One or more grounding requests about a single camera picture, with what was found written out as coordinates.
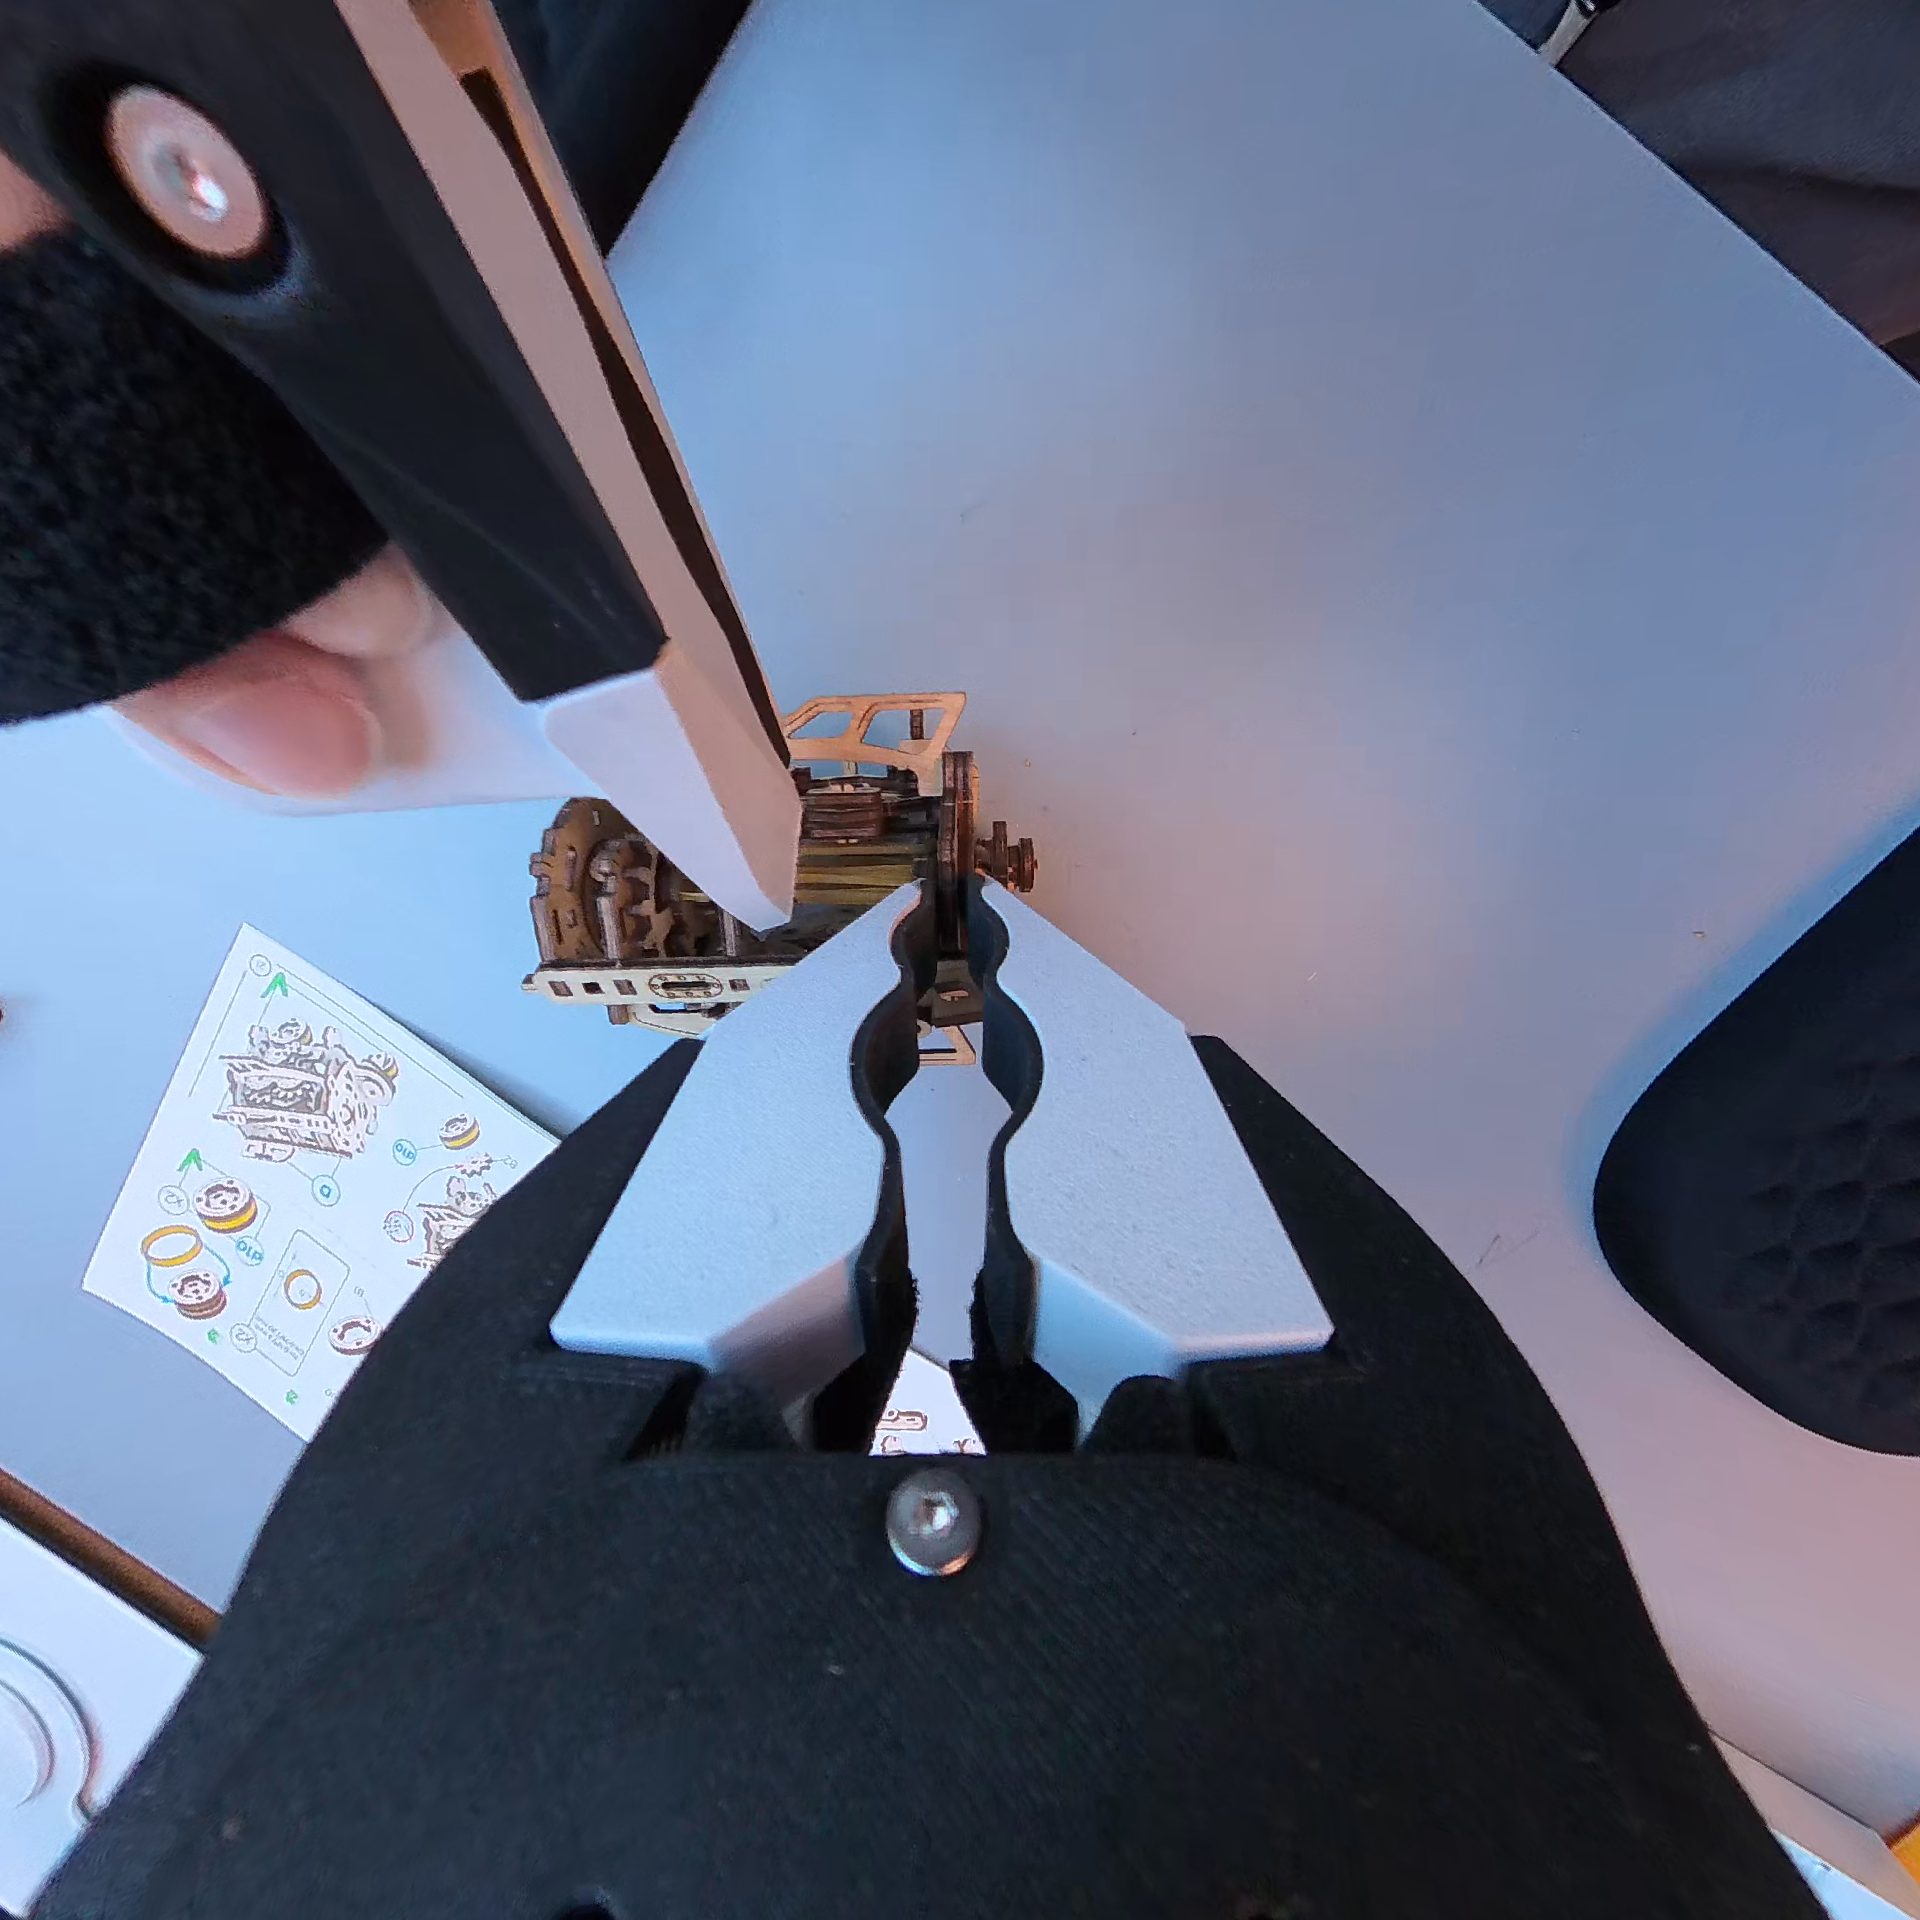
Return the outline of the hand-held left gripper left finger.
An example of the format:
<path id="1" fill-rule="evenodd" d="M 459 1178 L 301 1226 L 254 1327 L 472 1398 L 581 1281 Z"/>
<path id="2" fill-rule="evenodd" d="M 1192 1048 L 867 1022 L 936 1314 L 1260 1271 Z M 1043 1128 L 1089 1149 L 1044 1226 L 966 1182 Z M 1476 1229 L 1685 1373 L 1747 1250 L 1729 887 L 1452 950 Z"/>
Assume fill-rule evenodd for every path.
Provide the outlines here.
<path id="1" fill-rule="evenodd" d="M 921 888 L 896 887 L 700 1045 L 551 1333 L 692 1360 L 867 1453 L 917 1320 L 899 1140 Z"/>

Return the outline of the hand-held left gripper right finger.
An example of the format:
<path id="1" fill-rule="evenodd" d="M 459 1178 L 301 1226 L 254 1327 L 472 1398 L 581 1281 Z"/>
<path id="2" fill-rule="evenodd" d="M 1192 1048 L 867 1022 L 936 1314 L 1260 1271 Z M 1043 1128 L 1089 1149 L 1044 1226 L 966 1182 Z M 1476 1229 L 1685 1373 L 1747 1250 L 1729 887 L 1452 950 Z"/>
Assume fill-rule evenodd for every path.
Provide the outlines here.
<path id="1" fill-rule="evenodd" d="M 1182 1022 L 993 879 L 966 892 L 1009 1117 L 960 1396 L 989 1450 L 1065 1450 L 1110 1392 L 1318 1353 L 1315 1292 Z"/>

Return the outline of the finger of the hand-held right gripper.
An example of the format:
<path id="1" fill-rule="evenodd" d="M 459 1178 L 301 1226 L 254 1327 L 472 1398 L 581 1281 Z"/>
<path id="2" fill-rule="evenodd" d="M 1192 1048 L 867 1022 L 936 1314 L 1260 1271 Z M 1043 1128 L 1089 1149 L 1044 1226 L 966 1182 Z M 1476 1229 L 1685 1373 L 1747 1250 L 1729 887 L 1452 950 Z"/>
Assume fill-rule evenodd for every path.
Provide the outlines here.
<path id="1" fill-rule="evenodd" d="M 753 713 L 774 760 L 787 766 L 780 713 L 747 623 L 659 410 L 653 382 L 603 250 L 555 140 L 544 127 L 503 16 L 484 1 L 430 1 L 413 5 L 413 18 L 511 166 L 553 257 L 551 277 L 564 285 L 579 333 L 591 350 L 591 388 L 588 374 L 572 374 L 566 398 L 551 405 L 630 553 L 636 578 L 656 608 L 656 623 L 663 636 L 684 637 L 695 662 Z"/>
<path id="2" fill-rule="evenodd" d="M 413 5 L 348 1 L 337 14 L 400 133 L 417 154 L 454 233 L 499 305 L 540 400 L 568 444 L 553 400 L 585 374 L 553 256 L 503 150 L 413 18 Z M 588 501 L 603 509 L 583 469 Z M 630 560 L 611 522 L 615 553 Z M 479 614 L 444 609 L 406 655 L 371 665 L 391 770 L 366 805 L 452 805 L 599 792 L 707 893 L 742 921 L 782 921 L 793 905 L 799 799 L 753 713 L 663 636 L 646 665 L 564 662 L 559 689 L 517 695 L 478 644 Z"/>

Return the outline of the wooden mechanical model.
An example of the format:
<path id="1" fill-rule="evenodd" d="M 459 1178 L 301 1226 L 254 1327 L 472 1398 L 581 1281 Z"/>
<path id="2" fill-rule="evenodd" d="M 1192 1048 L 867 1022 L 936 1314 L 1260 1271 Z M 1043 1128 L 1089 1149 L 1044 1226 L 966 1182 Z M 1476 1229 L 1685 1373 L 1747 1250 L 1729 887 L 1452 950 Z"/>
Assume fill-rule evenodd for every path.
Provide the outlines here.
<path id="1" fill-rule="evenodd" d="M 784 718 L 799 791 L 793 916 L 756 932 L 723 910 L 608 799 L 568 799 L 532 856 L 540 967 L 523 989 L 597 1006 L 612 1024 L 702 1038 L 896 887 L 919 881 L 936 967 L 919 997 L 924 1056 L 966 1065 L 935 1029 L 983 1017 L 969 970 L 966 879 L 1029 893 L 1031 839 L 985 825 L 972 751 L 952 748 L 961 689 L 825 695 Z"/>

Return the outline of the person's right hand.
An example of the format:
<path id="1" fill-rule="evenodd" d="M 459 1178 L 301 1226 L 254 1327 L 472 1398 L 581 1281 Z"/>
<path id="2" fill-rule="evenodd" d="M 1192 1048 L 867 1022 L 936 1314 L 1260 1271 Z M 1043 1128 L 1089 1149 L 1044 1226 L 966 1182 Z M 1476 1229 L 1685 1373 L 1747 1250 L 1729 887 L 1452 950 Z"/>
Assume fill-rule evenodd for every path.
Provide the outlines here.
<path id="1" fill-rule="evenodd" d="M 384 545 L 279 625 L 127 695 L 112 711 L 205 775 L 289 799 L 331 799 L 385 762 L 371 665 L 411 654 L 438 602 Z"/>

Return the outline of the white instruction booklet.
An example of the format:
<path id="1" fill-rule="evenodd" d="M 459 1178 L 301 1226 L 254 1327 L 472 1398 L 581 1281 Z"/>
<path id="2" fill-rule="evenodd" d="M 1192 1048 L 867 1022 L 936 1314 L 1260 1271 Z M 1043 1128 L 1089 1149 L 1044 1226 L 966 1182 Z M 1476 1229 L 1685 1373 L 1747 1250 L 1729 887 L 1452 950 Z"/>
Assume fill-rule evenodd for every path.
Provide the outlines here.
<path id="1" fill-rule="evenodd" d="M 85 1292 L 310 1442 L 452 1247 L 553 1149 L 468 1073 L 254 928 L 235 940 Z M 871 1450 L 933 1398 L 902 1350 Z"/>

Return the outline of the black honeycomb cushion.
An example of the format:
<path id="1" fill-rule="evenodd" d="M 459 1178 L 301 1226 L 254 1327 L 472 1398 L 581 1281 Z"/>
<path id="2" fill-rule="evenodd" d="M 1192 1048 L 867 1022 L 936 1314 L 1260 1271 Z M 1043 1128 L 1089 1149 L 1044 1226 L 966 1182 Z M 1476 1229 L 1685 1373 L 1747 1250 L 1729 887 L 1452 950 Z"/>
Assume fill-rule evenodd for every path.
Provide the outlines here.
<path id="1" fill-rule="evenodd" d="M 1910 848 L 1659 1072 L 1601 1156 L 1592 1223 L 1636 1302 L 1747 1394 L 1918 1450 Z"/>

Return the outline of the brown wooden divider strip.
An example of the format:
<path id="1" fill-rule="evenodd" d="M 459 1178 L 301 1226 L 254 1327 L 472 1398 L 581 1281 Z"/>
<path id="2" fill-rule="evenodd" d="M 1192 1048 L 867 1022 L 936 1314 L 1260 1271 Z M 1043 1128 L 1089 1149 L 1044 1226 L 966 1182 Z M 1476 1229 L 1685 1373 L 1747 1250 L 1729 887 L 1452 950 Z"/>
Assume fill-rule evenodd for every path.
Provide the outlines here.
<path id="1" fill-rule="evenodd" d="M 173 1584 L 167 1575 L 89 1526 L 77 1514 L 31 1487 L 12 1472 L 0 1472 L 1 1518 L 15 1530 L 89 1576 L 143 1617 L 156 1621 L 185 1646 L 203 1650 L 220 1628 L 221 1614 L 199 1594 Z"/>

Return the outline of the white plastic board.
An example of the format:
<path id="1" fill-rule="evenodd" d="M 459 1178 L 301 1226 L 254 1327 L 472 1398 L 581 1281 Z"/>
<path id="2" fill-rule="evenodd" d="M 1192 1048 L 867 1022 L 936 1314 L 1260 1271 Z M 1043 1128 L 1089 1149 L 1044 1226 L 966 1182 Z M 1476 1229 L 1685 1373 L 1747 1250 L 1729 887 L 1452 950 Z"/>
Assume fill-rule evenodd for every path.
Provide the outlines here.
<path id="1" fill-rule="evenodd" d="M 24 1912 L 185 1690 L 196 1650 L 1 1524 L 1 1906 Z"/>

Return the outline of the white cardboard box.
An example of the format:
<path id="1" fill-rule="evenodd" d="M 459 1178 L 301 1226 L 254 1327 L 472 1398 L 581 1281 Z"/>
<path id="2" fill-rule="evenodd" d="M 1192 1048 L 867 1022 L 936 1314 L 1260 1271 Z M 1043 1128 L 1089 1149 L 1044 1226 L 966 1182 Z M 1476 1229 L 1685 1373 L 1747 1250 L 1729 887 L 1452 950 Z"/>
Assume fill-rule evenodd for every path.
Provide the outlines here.
<path id="1" fill-rule="evenodd" d="M 1915 1918 L 1918 1882 L 1884 1838 L 1713 1737 L 1718 1754 L 1831 1918 Z"/>

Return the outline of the person's clothed torso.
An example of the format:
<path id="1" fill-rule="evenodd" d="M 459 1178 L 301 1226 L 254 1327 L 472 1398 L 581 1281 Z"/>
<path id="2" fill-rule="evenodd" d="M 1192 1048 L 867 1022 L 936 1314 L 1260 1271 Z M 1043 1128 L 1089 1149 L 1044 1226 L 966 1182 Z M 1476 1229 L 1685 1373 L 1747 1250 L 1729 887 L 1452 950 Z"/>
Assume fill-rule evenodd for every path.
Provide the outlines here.
<path id="1" fill-rule="evenodd" d="M 1918 373 L 1915 1 L 1488 1 Z"/>

